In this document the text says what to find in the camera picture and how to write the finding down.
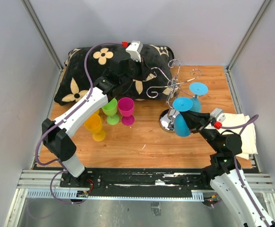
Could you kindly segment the chrome wine glass rack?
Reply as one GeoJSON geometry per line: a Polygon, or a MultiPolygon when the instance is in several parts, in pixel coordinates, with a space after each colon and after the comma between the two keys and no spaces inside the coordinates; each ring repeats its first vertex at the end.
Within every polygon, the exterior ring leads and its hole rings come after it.
{"type": "Polygon", "coordinates": [[[192,69],[190,71],[190,75],[192,75],[193,78],[188,79],[184,82],[180,82],[180,80],[178,79],[178,75],[181,67],[180,62],[176,59],[170,60],[168,62],[168,67],[170,69],[173,68],[174,61],[178,63],[178,71],[177,71],[177,74],[175,76],[172,76],[171,78],[168,78],[166,74],[159,67],[151,68],[152,74],[154,75],[153,78],[157,77],[156,70],[158,70],[166,78],[167,83],[166,83],[166,86],[150,86],[146,90],[146,95],[151,99],[157,98],[159,95],[159,93],[156,90],[153,91],[152,89],[165,88],[165,91],[167,91],[166,104],[168,105],[169,108],[164,110],[161,113],[159,117],[159,125],[164,131],[170,132],[170,133],[174,133],[174,121],[176,116],[179,114],[179,112],[172,107],[173,100],[175,100],[178,97],[180,91],[184,92],[181,89],[181,86],[183,84],[196,80],[200,76],[202,76],[202,71],[200,69],[192,69]]]}

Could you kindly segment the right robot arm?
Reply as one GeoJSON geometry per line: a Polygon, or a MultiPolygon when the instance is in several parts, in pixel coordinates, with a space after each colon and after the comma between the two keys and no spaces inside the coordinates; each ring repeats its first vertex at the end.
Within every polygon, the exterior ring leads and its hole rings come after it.
{"type": "Polygon", "coordinates": [[[221,109],[211,113],[184,111],[180,113],[191,133],[199,133],[215,154],[210,155],[210,165],[202,168],[200,183],[205,189],[213,189],[241,227],[275,227],[275,220],[263,208],[236,158],[242,153],[241,134],[258,115],[241,125],[223,126],[221,109]]]}

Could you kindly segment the blue plastic goblet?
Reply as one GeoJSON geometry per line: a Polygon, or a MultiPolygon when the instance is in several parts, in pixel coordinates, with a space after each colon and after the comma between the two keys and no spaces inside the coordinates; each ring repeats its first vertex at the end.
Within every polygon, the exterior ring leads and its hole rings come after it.
{"type": "Polygon", "coordinates": [[[208,93],[208,87],[204,83],[194,82],[190,84],[189,89],[193,94],[193,97],[191,98],[193,106],[190,110],[194,112],[201,112],[201,102],[199,98],[208,93]]]}
{"type": "Polygon", "coordinates": [[[181,112],[188,111],[192,108],[193,102],[187,97],[176,98],[172,103],[173,108],[179,112],[174,120],[174,131],[180,137],[187,137],[190,135],[190,130],[181,115],[181,112]]]}

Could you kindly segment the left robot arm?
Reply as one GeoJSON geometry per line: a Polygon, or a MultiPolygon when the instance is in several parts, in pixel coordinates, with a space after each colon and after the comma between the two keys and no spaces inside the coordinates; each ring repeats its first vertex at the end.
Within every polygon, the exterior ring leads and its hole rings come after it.
{"type": "Polygon", "coordinates": [[[96,110],[127,92],[133,81],[138,79],[139,74],[132,69],[132,64],[137,62],[129,54],[117,57],[100,77],[95,81],[89,80],[89,91],[75,105],[53,121],[45,119],[42,123],[40,142],[57,157],[77,187],[87,183],[87,175],[71,138],[96,110]]]}

